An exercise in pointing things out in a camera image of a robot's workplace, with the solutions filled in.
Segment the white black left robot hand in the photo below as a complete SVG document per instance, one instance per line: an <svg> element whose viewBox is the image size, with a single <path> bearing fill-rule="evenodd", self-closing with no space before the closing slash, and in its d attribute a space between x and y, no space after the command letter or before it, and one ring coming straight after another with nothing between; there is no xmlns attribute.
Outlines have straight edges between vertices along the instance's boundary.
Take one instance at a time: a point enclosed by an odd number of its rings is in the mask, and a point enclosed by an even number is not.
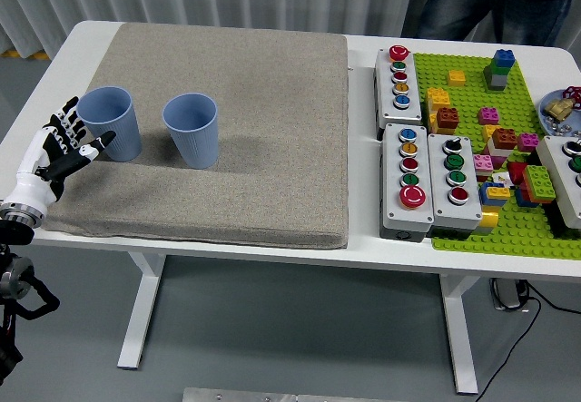
<svg viewBox="0 0 581 402"><path fill-rule="evenodd" d="M78 97L71 98L35 133L18 167L16 186L1 205L3 216L20 211L39 223L63 195L64 180L94 161L116 138L109 130L82 142L87 128L76 113L78 102Z"/></svg>

